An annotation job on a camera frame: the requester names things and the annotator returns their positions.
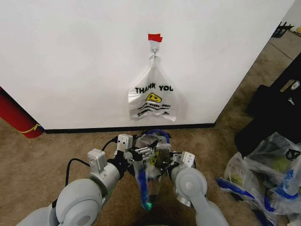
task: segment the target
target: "yellow stripe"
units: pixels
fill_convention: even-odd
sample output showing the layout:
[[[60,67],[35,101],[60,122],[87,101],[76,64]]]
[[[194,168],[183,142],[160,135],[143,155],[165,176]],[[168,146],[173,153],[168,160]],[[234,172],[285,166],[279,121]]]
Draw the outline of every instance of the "yellow stripe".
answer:
[[[36,130],[37,129],[37,127],[38,126],[41,126],[41,125],[39,125],[39,124],[35,124],[35,126],[34,127],[32,127],[31,129],[29,129],[29,130],[27,130],[27,131],[24,131],[24,132],[22,132],[22,131],[19,131],[20,133],[29,133],[30,131],[32,131],[32,130]]]

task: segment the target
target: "red tape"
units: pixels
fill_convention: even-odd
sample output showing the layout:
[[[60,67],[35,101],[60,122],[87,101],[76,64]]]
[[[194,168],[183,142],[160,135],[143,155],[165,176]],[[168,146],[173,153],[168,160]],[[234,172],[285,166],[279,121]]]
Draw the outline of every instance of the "red tape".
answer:
[[[149,34],[149,41],[157,41],[157,42],[161,42],[162,41],[162,37],[161,34]]]

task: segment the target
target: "smiley face logo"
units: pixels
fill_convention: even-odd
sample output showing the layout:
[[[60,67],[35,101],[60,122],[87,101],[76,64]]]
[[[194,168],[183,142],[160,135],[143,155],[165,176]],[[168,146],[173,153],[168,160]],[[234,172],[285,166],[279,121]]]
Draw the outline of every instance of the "smiley face logo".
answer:
[[[154,93],[151,93],[147,96],[146,101],[152,101],[152,102],[160,103],[162,101],[162,98],[157,96]]]

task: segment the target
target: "clear plastic bag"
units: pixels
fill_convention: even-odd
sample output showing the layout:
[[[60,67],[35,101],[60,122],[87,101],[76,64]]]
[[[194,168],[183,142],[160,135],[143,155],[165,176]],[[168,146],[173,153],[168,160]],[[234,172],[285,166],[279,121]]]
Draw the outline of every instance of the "clear plastic bag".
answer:
[[[224,178],[218,178],[222,190],[236,194],[249,203],[250,207],[265,217],[266,225],[277,225],[277,217],[265,209],[265,188],[243,161],[241,153],[236,153],[228,162]]]
[[[143,134],[136,141],[136,147],[147,147],[158,140],[155,156],[147,161],[135,163],[135,177],[140,188],[141,205],[146,210],[151,210],[157,195],[159,194],[162,177],[162,170],[168,164],[171,146],[169,144],[168,134],[162,130],[152,130]]]
[[[128,93],[129,114],[132,120],[154,116],[175,121],[179,98],[174,87],[162,75],[158,57],[152,56],[150,68]]]
[[[269,177],[265,207],[275,214],[301,213],[300,154],[301,144],[274,133],[244,158],[249,169]]]

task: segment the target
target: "black cable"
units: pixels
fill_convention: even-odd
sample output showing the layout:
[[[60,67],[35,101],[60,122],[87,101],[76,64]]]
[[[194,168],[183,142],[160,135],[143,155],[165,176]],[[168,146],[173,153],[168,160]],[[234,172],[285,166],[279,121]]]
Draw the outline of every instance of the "black cable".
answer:
[[[70,159],[70,161],[68,162],[68,165],[67,165],[67,170],[66,170],[65,186],[68,185],[70,166],[71,166],[71,163],[72,163],[73,161],[79,161],[80,163],[83,163],[84,165],[90,167],[89,163],[86,163],[85,161],[82,161],[81,159],[76,159],[76,158]]]
[[[118,136],[115,136],[114,138],[112,138],[111,140],[109,140],[109,141],[103,146],[102,151],[104,152],[105,148],[106,148],[110,143],[112,143],[112,142],[117,143],[117,141],[118,141]]]

